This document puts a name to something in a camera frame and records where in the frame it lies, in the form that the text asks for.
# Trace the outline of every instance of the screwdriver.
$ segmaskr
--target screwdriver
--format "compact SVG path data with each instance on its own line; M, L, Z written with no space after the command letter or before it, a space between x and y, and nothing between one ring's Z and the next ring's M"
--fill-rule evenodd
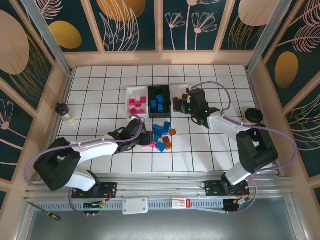
M53 214L53 213L50 212L50 211L46 211L46 210L44 210L43 208L41 208L41 207L33 204L32 202L29 202L29 204L30 204L31 206L35 207L36 209L39 209L40 211L46 213L47 216L53 218L54 220L56 220L56 221L60 221L60 220L61 220L61 217L59 217L58 215L55 215L55 214Z

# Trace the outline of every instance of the tile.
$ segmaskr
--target tile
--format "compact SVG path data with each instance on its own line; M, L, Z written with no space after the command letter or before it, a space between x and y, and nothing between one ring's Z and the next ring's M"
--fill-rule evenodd
M82 119L80 122L78 135L96 136L98 119Z
M220 94L218 89L206 89L205 99L208 103L220 103Z
M106 69L106 78L120 78L122 66L108 66Z
M118 113L116 115L117 119L126 119L128 117L128 112L125 104L118 105Z
M184 65L184 75L186 77L200 76L199 65Z
M75 120L71 124L62 123L59 136L76 136L78 133L80 120Z
M236 165L238 162L240 162L239 152L233 151L231 152L231 154L232 154L233 163L234 165Z
M81 119L98 119L100 104L84 105Z
M125 103L126 103L126 90L121 90L119 94L119 104L125 104Z
M152 172L152 153L135 153L132 158L133 173Z
M105 78L107 72L106 66L93 66L90 78Z
M75 78L72 83L71 91L86 91L89 78Z
M228 171L234 166L231 152L212 152L212 157L215 171Z
M112 173L131 173L132 154L121 153L112 157Z
M75 70L75 78L89 78L91 73L91 66L78 66Z
M168 85L169 84L169 77L153 77L153 85Z
M194 86L201 83L201 79L199 76L186 76L184 77L185 84L189 84L190 86Z
M184 77L184 66L183 65L170 65L169 66L169 77Z
M137 86L137 78L136 77L122 77L120 89L126 90L128 87L135 87Z
M172 172L172 153L159 152L152 154L152 172Z
M230 151L229 139L224 134L210 134L212 152Z
M171 129L177 134L190 134L188 118L171 118Z
M250 89L236 89L235 91L239 102L254 102Z
M220 96L221 96L221 102L228 103L229 98L228 98L226 91L224 89L219 89L219 92L220 92ZM228 89L228 93L230 94L232 103L238 102L237 94L234 89Z
M136 80L137 86L152 86L153 78L152 77L138 77Z
M232 76L246 76L245 67L243 65L230 65Z
M152 77L153 66L138 66L138 77Z
M220 83L222 86L224 86L226 89L234 89L234 81L232 81L231 76L217 76L216 80L218 83Z
M173 171L174 172L193 172L191 152L173 153Z
M90 78L88 90L103 90L105 78Z
M214 163L211 152L193 152L194 171L214 171Z
M84 104L101 104L103 91L87 91Z
M254 102L239 102L241 115L244 117L246 115L246 111L251 108L256 108Z
M231 76L229 65L214 65L216 76Z
M99 119L116 119L118 104L102 104Z
M153 77L168 77L168 66L155 65L153 66Z
M173 152L191 152L190 135L174 135L172 137Z
M170 76L169 84L185 84L184 76Z
M229 143L231 146L231 151L238 151L238 144L235 140L229 137Z
M199 126L198 124L194 123L191 118L189 118L190 123L190 133L191 134L208 134L208 128L205 126Z
M92 159L91 171L94 174L110 173L112 155L99 156Z
M102 104L117 104L119 101L119 90L103 91Z
M107 77L104 83L104 90L119 90L121 77Z
M121 77L136 77L138 66L123 66Z
M75 119L81 119L81 115L82 115L82 110L84 108L84 106L81 105L68 105L69 109L70 109L70 113L75 115Z
M99 119L97 135L107 135L110 132L114 132L116 129L115 119Z
M213 65L199 65L200 76L215 76L215 68Z
M191 134L192 152L211 152L209 134Z
M249 82L246 76L233 76L233 83L236 89L249 89Z
M223 102L222 107L227 108L229 105L228 102ZM229 117L241 117L240 107L237 102L232 102L230 109L225 111L225 114Z
M205 82L216 82L217 81L217 77L216 76L202 76L201 77L201 82L205 83ZM207 84L203 84L202 85L203 89L217 89L218 85L214 84L214 83L207 83Z

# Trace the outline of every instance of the leaf illustration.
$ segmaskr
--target leaf illustration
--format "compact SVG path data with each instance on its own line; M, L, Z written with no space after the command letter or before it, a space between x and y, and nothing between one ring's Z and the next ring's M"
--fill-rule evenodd
M62 0L35 0L35 2L42 17L48 20L53 20L64 7Z

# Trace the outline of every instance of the red block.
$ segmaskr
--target red block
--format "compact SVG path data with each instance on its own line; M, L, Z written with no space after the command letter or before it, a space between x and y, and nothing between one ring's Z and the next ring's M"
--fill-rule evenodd
M147 103L147 98L146 98L145 96L142 96L142 97L140 98L140 102L141 102L142 104L146 104L146 103Z
M131 113L131 114L137 114L137 113L138 113L138 111L137 111L137 109L132 108L132 109L130 110L130 113Z

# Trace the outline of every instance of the gray floor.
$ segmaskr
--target gray floor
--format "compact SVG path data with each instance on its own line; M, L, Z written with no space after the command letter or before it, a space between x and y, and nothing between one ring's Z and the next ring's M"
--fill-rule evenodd
M293 240L296 239L285 201L258 199L244 213L223 215L197 210L153 210L122 215L103 212L86 218L55 212L55 221L34 214L28 240Z

